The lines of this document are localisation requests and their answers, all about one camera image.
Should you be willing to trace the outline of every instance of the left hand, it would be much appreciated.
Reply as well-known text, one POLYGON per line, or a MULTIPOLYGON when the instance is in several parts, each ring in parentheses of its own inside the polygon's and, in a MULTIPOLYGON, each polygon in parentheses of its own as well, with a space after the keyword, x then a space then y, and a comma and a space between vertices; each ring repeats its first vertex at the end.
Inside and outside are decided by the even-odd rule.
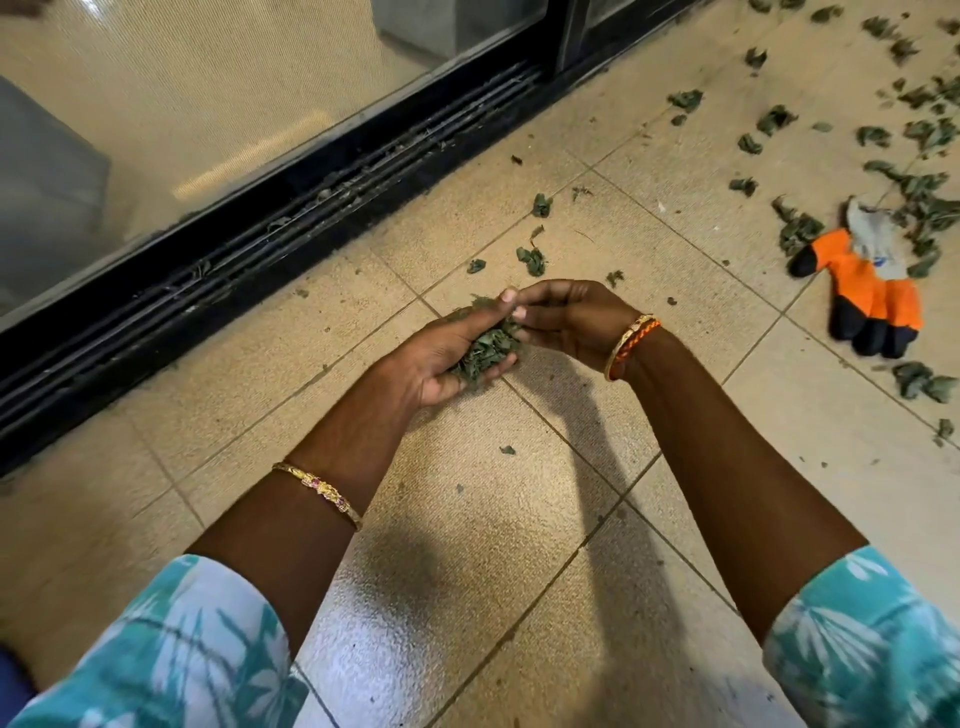
MULTIPOLYGON (((411 372, 419 387, 420 406, 440 404, 460 394, 467 383, 447 370, 467 353, 470 344, 488 328, 509 316, 516 306, 516 291, 507 288, 496 305, 472 309, 456 321, 433 321, 403 342, 394 357, 411 372)), ((493 381, 516 363, 516 354, 490 367, 483 381, 493 381)))

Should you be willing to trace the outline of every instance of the forearm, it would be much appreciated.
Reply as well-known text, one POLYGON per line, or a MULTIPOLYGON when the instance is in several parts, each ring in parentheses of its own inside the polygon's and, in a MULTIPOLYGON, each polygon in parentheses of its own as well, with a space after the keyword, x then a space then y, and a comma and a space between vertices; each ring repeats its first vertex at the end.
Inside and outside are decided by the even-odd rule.
POLYGON ((866 540, 753 428, 696 357, 655 329, 633 387, 713 560, 758 641, 813 576, 866 540))
MULTIPOLYGON (((287 462, 333 485, 362 515, 418 408, 418 383, 392 356, 374 364, 287 462)), ((288 473, 267 473, 188 549, 250 581, 271 603, 292 654, 306 637, 354 533, 288 473)))

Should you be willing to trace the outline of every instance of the work glove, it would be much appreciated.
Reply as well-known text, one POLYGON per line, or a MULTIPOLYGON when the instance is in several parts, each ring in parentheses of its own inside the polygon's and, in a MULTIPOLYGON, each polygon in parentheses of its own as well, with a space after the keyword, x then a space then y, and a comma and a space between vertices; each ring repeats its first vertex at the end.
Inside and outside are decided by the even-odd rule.
POLYGON ((821 235, 797 253, 791 276, 823 268, 833 276, 830 336, 851 341, 861 356, 899 359, 923 328, 920 295, 897 253, 896 228, 887 213, 847 205, 847 226, 821 235))

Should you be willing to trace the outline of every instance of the floral print shirt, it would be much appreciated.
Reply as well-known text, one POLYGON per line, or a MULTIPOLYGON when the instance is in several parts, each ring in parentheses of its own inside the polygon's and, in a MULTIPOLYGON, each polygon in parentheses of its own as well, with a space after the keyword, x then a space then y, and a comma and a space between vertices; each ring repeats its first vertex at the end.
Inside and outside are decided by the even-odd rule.
MULTIPOLYGON (((872 546, 787 604, 763 662, 814 728, 960 728, 960 636, 872 546)), ((307 690, 257 589, 181 556, 11 728, 285 728, 307 690)))

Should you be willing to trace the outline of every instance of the hand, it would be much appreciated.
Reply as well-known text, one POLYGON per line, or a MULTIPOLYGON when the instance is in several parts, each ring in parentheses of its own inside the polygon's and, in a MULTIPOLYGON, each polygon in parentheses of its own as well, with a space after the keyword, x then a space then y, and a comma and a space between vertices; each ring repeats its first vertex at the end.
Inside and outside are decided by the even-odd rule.
POLYGON ((595 280, 542 280, 516 295, 520 341, 556 349, 602 372, 640 312, 595 280))
MULTIPOLYGON (((473 308, 456 321, 433 321, 399 346, 394 357, 414 378, 421 407, 440 404, 464 391, 467 383, 447 370, 467 353, 474 339, 509 316, 515 305, 516 291, 507 288, 495 304, 473 308)), ((514 364, 516 354, 510 353, 484 372, 483 381, 493 381, 514 364)))

